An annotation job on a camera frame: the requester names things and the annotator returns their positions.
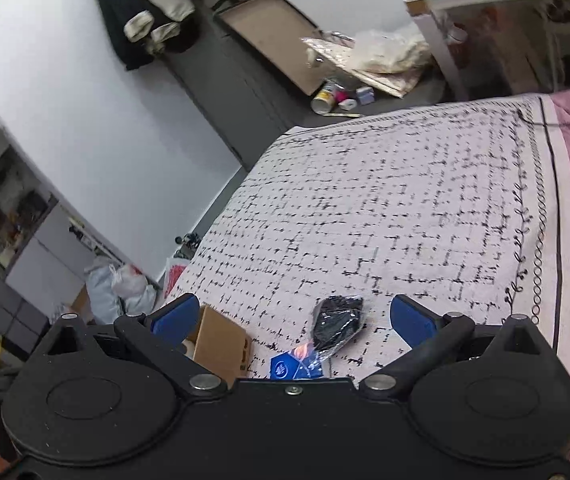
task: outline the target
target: white patterned bedspread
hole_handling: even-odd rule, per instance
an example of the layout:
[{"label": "white patterned bedspread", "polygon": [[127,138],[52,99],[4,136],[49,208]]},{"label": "white patterned bedspread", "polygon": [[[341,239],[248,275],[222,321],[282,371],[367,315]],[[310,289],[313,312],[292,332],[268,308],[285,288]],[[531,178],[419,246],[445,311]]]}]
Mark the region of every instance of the white patterned bedspread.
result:
[{"label": "white patterned bedspread", "polygon": [[546,96],[413,108],[293,130],[261,157],[170,299],[192,292],[254,339],[250,376],[309,338],[316,302],[361,294],[332,357],[360,380],[406,352],[407,294],[478,323],[527,314],[570,372],[570,167]]}]

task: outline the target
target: cabinet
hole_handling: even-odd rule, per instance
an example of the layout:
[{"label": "cabinet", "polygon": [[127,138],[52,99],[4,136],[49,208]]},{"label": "cabinet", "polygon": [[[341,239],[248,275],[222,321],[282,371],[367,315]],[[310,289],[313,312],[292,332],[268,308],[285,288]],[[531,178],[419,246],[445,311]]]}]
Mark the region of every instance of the cabinet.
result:
[{"label": "cabinet", "polygon": [[37,229],[7,276],[7,284],[46,316],[71,304],[84,285],[83,269],[94,261],[68,230],[60,204]]}]

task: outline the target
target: black pattern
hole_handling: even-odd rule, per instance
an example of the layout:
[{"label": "black pattern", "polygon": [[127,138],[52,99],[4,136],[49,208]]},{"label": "black pattern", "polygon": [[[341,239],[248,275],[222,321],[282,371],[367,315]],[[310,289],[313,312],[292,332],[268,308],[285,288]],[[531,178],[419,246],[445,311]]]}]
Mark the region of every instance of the black pattern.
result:
[{"label": "black pattern", "polygon": [[516,270],[514,272],[514,278],[511,280],[510,285],[505,287],[505,298],[504,301],[510,306],[510,315],[514,313],[514,300],[516,295],[523,292],[523,285],[520,285],[527,276],[527,269],[525,268],[525,262],[527,257],[523,252],[523,244],[525,241],[525,235],[530,232],[528,224],[532,221],[532,215],[530,215],[530,210],[523,203],[523,192],[527,189],[527,172],[523,169],[523,160],[521,158],[521,153],[523,151],[524,142],[519,139],[516,126],[510,128],[510,139],[514,142],[514,149],[512,150],[512,161],[513,165],[517,169],[518,181],[514,183],[514,190],[512,194],[514,196],[514,202],[516,203],[516,208],[514,212],[520,217],[521,225],[515,227],[514,229],[514,245],[518,248],[514,251],[514,258],[516,259]]},{"label": "black pattern", "polygon": [[357,379],[407,349],[389,326],[395,294],[489,324],[529,313],[556,287],[553,273],[539,276],[532,299],[531,277],[554,242],[548,234],[534,253],[532,215],[540,201],[546,207],[540,186],[552,178],[547,159],[531,154],[541,129],[523,142],[528,127],[516,111],[530,117],[535,102],[415,108],[281,137],[212,226],[179,290],[249,332],[255,377],[309,338],[310,312],[331,294],[364,296],[366,328],[332,358],[335,375]]},{"label": "black pattern", "polygon": [[[526,119],[531,123],[532,109],[526,107]],[[542,292],[541,285],[543,282],[543,244],[545,242],[545,229],[548,224],[548,208],[545,203],[545,181],[543,179],[543,170],[540,161],[539,145],[536,141],[534,134],[534,126],[528,124],[528,135],[530,137],[530,149],[532,150],[532,157],[534,159],[534,179],[536,180],[536,197],[537,206],[539,209],[539,224],[536,233],[536,246],[534,248],[534,268],[533,268],[533,298],[532,298],[532,315],[530,316],[534,324],[539,324],[540,321],[540,294]]]}]

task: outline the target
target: plastic bag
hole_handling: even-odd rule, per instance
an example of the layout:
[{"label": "plastic bag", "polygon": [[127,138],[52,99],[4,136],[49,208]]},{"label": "plastic bag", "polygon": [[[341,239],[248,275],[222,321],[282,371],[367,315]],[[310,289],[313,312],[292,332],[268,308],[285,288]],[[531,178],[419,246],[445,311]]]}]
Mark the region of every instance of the plastic bag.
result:
[{"label": "plastic bag", "polygon": [[324,361],[347,343],[365,322],[363,298],[330,296],[314,309],[312,338],[319,359]]},{"label": "plastic bag", "polygon": [[147,278],[132,265],[124,265],[118,270],[112,270],[111,290],[124,300],[140,296],[145,292]]},{"label": "plastic bag", "polygon": [[183,271],[190,264],[187,258],[167,258],[165,266],[165,282],[163,283],[163,298],[167,298],[169,293],[174,290],[174,285],[180,278]]},{"label": "plastic bag", "polygon": [[98,324],[110,324],[122,315],[118,296],[111,290],[113,261],[99,256],[84,270],[90,307]]},{"label": "plastic bag", "polygon": [[147,285],[142,294],[132,296],[125,300],[126,314],[151,314],[156,303],[156,289],[154,285]]},{"label": "plastic bag", "polygon": [[432,58],[430,46],[415,23],[395,32],[367,30],[354,37],[347,68],[381,74],[406,72],[422,67]]}]

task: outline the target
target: cable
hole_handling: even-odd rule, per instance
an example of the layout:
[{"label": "cable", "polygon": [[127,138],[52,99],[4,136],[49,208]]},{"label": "cable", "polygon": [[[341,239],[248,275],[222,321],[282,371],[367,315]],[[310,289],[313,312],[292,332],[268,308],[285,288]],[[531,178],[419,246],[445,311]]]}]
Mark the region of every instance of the cable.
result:
[{"label": "cable", "polygon": [[518,115],[519,119],[526,124],[531,124],[532,126],[570,126],[570,121],[567,123],[535,123],[523,117],[523,111],[517,110],[516,114]]}]

